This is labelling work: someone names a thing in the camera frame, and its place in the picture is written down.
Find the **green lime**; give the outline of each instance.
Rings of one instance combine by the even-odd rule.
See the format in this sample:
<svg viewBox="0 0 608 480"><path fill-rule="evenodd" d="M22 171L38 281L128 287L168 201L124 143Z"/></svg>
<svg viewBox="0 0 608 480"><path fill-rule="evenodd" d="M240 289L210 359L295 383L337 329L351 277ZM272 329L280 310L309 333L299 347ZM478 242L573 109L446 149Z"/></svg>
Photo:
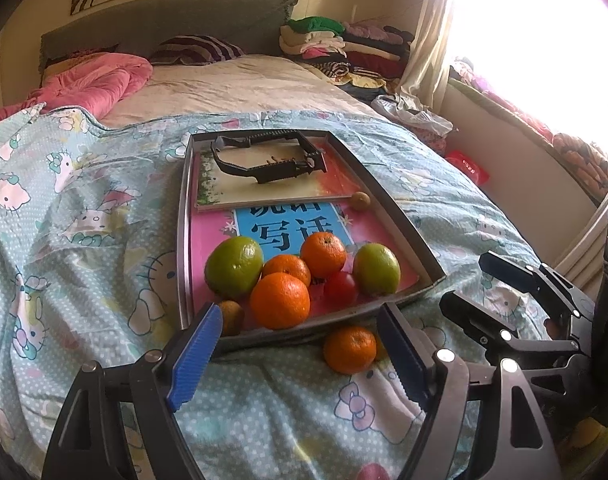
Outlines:
<svg viewBox="0 0 608 480"><path fill-rule="evenodd" d="M366 244L355 254L353 277L362 293L382 296L397 292L402 273L397 258L388 247Z"/></svg>
<svg viewBox="0 0 608 480"><path fill-rule="evenodd" d="M236 236L224 240L210 253L204 279L210 290L222 298L236 300L253 290L262 267L260 245L248 236Z"/></svg>

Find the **red tomato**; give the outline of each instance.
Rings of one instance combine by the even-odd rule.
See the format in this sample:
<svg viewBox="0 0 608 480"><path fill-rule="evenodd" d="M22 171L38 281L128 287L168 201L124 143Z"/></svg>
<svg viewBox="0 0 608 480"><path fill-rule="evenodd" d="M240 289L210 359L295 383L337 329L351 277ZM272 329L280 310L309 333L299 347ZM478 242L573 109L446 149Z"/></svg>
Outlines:
<svg viewBox="0 0 608 480"><path fill-rule="evenodd" d="M331 274L324 283L324 297L338 306L349 306L357 300L359 288L353 275L340 270Z"/></svg>

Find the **red plastic bag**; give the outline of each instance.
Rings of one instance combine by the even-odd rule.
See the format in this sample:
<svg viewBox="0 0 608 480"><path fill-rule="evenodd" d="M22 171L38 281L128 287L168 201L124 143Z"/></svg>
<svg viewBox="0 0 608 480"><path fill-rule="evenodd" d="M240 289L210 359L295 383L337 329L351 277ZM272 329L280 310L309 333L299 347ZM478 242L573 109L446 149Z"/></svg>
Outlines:
<svg viewBox="0 0 608 480"><path fill-rule="evenodd" d="M490 176L484 171L479 164L471 160L468 155L458 151L452 150L445 156L446 160L455 166L459 171L464 173L470 180L476 185L481 186L485 184Z"/></svg>

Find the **gray headboard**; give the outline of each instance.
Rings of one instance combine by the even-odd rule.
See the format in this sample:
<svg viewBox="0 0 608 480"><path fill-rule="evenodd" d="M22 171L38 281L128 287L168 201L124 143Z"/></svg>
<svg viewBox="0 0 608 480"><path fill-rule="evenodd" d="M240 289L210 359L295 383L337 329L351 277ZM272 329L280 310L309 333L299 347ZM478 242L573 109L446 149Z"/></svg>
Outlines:
<svg viewBox="0 0 608 480"><path fill-rule="evenodd" d="M148 56L178 34L208 34L247 54L280 56L279 27L297 0L134 0L99 10L42 36L47 59L119 44L117 52Z"/></svg>

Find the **blue polka dot blanket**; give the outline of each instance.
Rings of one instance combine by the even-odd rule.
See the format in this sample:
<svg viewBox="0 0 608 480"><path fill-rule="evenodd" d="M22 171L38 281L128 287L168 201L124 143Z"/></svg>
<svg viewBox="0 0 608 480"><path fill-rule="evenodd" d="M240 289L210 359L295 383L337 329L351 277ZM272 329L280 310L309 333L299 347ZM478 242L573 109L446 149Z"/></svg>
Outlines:
<svg viewBox="0 0 608 480"><path fill-rule="evenodd" d="M0 122L0 441L35 476L81 364L132 363L171 335L165 312L177 307L176 222L191 134L331 131L397 200L446 271L405 309L413 326L437 347L481 361L481 346L440 314L439 298L455 288L514 323L522 337L544 337L539 306L477 264L493 250L536 266L535 253L462 173L401 126L281 110L184 115L111 130L80 108L40 109ZM137 308L150 313L146 330L130 327ZM122 412L136 470L152 478L132 406ZM473 415L453 474L466 463ZM209 480L394 479L423 418L390 361L343 376L324 364L318 344L217 358L177 413Z"/></svg>

